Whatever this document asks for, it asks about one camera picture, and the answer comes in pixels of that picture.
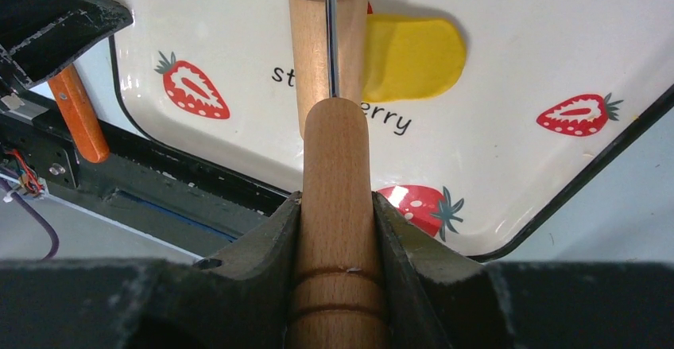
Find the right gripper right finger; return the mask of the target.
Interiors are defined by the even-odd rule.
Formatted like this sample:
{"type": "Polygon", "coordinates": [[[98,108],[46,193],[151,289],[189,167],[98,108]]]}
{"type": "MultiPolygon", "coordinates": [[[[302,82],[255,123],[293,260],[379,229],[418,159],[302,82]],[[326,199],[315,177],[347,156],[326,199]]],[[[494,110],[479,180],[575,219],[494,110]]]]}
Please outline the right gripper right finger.
{"type": "Polygon", "coordinates": [[[491,262],[373,196],[394,348],[670,348],[673,266],[491,262]]]}

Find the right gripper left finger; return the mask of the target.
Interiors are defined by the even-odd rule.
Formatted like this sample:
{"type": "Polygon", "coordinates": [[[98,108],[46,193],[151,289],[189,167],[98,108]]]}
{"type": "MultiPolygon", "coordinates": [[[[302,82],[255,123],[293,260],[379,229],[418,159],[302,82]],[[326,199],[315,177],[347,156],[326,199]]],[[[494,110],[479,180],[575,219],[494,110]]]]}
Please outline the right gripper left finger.
{"type": "Polygon", "coordinates": [[[300,193],[193,265],[4,261],[4,348],[283,348],[300,193]]]}

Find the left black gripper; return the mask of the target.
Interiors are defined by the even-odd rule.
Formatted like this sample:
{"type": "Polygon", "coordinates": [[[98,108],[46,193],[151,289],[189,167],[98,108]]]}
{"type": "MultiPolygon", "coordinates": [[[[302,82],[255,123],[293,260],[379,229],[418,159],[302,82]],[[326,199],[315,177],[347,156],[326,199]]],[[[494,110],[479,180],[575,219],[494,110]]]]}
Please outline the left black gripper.
{"type": "Polygon", "coordinates": [[[132,22],[113,0],[1,0],[1,92],[51,79],[132,22]]]}

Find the yellow dough ball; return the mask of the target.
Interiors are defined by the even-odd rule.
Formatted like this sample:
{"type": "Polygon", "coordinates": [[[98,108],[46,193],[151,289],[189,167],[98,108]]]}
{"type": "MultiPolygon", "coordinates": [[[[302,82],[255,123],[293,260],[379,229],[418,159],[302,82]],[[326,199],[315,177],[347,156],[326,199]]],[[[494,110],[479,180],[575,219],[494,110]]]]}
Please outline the yellow dough ball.
{"type": "Polygon", "coordinates": [[[363,99],[368,103],[430,99],[463,73],[467,43],[449,20],[370,14],[363,99]]]}

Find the white strawberry print tray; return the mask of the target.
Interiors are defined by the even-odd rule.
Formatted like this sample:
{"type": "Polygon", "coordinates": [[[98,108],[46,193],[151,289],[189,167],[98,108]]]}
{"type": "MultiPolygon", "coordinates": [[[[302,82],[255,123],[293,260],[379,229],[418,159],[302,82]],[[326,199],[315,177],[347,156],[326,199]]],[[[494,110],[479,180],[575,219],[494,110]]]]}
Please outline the white strawberry print tray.
{"type": "MultiPolygon", "coordinates": [[[[116,91],[162,145],[286,191],[301,186],[288,0],[116,0],[116,91]]],[[[498,257],[673,82],[673,0],[370,0],[371,181],[407,218],[414,188],[449,195],[449,224],[498,257]]]]}

